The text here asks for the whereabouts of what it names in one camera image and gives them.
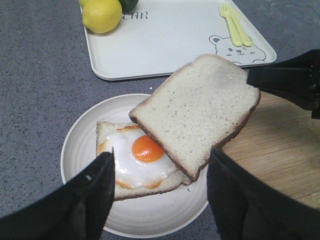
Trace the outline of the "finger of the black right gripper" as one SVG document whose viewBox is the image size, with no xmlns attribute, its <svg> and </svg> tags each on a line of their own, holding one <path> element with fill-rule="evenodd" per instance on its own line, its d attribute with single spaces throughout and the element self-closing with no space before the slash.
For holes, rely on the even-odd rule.
<svg viewBox="0 0 320 240">
<path fill-rule="evenodd" d="M 247 83 L 281 97 L 320 117 L 320 50 L 312 49 L 292 59 L 251 67 Z"/>
</svg>

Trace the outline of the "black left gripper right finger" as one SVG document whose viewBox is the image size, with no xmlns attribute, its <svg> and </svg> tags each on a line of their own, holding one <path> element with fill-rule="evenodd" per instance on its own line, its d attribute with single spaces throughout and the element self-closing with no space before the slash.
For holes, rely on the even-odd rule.
<svg viewBox="0 0 320 240">
<path fill-rule="evenodd" d="M 320 212 L 269 187 L 212 148 L 207 199 L 223 240 L 318 240 Z"/>
</svg>

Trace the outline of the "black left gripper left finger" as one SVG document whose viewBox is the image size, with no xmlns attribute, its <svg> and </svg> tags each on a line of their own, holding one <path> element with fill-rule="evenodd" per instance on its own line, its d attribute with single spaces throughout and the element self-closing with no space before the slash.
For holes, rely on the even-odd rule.
<svg viewBox="0 0 320 240">
<path fill-rule="evenodd" d="M 115 194 L 115 160 L 101 153 L 43 199 L 0 220 L 2 240 L 98 240 Z"/>
</svg>

